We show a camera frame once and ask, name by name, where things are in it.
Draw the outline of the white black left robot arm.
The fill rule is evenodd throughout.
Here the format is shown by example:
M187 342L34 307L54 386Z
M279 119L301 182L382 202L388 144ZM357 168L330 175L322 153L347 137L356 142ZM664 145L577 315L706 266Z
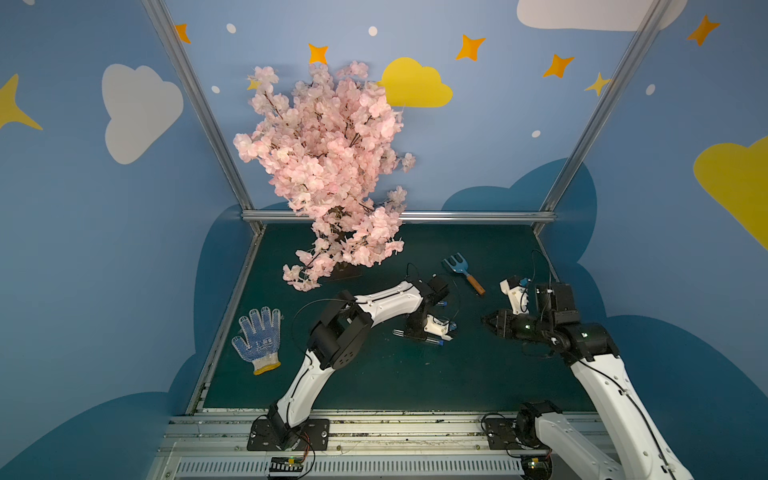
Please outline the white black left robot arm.
M273 446L287 450L311 439L306 423L315 400L331 375L355 359L374 327L405 316L400 337L439 346L450 341L456 325L433 314L448 293L447 282L434 276L427 281L404 280L368 295L343 291L333 298L310 330L303 362L290 387L269 407L267 434Z

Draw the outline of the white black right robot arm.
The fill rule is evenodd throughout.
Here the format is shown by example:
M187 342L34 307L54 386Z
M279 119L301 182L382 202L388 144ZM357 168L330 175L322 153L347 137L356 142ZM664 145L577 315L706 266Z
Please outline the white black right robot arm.
M547 346L579 381L612 441L610 457L577 431L551 401L526 402L514 422L516 441L559 456L582 479L689 479L629 379L606 328L585 323L565 283L535 285L513 276L500 283L510 306L484 317L496 336Z

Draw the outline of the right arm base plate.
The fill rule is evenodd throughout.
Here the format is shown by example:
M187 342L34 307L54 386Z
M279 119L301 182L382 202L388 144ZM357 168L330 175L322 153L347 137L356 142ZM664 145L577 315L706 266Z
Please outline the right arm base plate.
M528 442L521 440L516 434L514 420L491 415L480 420L480 427L488 448L493 451L551 450L548 445L537 440Z

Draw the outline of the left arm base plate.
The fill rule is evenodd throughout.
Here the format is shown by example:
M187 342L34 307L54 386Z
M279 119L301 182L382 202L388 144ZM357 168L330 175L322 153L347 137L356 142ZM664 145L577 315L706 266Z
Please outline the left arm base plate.
M258 417L248 435L247 451L295 451L309 447L326 451L330 439L330 421L309 419L298 427L288 429L277 421Z

